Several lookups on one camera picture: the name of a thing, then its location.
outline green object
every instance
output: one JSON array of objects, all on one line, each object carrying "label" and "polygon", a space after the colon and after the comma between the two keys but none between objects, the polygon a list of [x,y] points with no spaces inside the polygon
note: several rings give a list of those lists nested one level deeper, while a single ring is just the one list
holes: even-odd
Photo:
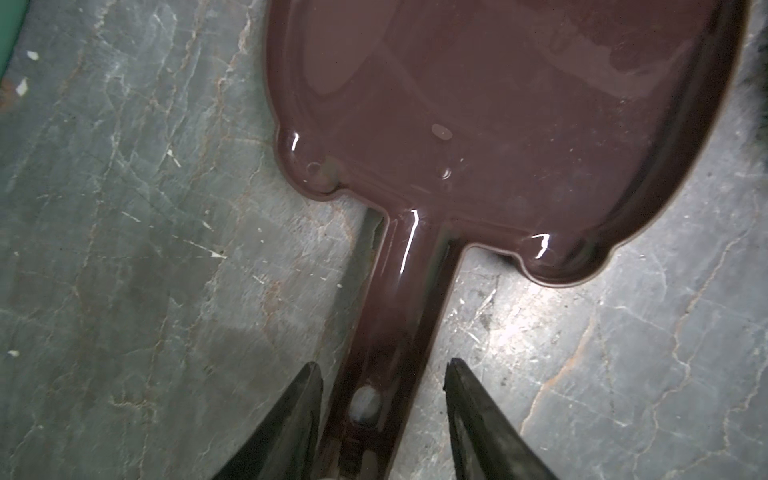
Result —
[{"label": "green object", "polygon": [[11,59],[26,12],[27,0],[0,0],[0,77]]}]

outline gray marble floor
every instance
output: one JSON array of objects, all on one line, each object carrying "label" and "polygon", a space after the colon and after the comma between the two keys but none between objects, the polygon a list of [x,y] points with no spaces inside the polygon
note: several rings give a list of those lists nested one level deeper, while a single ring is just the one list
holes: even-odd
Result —
[{"label": "gray marble floor", "polygon": [[[765,478],[767,3],[700,163],[598,278],[468,253],[392,478],[453,478],[452,356],[563,480]],[[31,1],[0,111],[0,478],[208,478],[304,362],[333,383],[379,218],[280,176],[264,9]]]}]

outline brown handle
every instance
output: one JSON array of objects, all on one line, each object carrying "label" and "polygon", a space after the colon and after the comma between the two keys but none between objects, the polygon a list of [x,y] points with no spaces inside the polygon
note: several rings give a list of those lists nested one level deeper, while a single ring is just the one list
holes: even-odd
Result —
[{"label": "brown handle", "polygon": [[391,216],[331,393],[314,478],[386,478],[462,245],[442,219]]}]

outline maroon plastic scoop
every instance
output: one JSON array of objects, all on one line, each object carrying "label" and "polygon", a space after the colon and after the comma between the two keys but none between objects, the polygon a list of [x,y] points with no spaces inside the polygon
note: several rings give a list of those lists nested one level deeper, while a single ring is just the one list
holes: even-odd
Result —
[{"label": "maroon plastic scoop", "polygon": [[354,478],[367,462],[386,477],[467,246],[570,285],[661,210],[707,136],[745,11],[743,0],[272,0],[266,75],[286,178],[386,216],[317,475]]}]

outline marble surface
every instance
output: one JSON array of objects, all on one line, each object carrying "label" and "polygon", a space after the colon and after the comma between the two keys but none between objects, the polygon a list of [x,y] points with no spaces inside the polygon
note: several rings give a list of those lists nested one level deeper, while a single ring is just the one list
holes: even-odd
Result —
[{"label": "marble surface", "polygon": [[[563,480],[764,477],[766,4],[690,179],[598,278],[468,252],[391,478],[453,478],[452,356]],[[32,0],[0,107],[0,478],[209,478],[302,364],[333,383],[379,217],[280,176],[264,9]]]}]

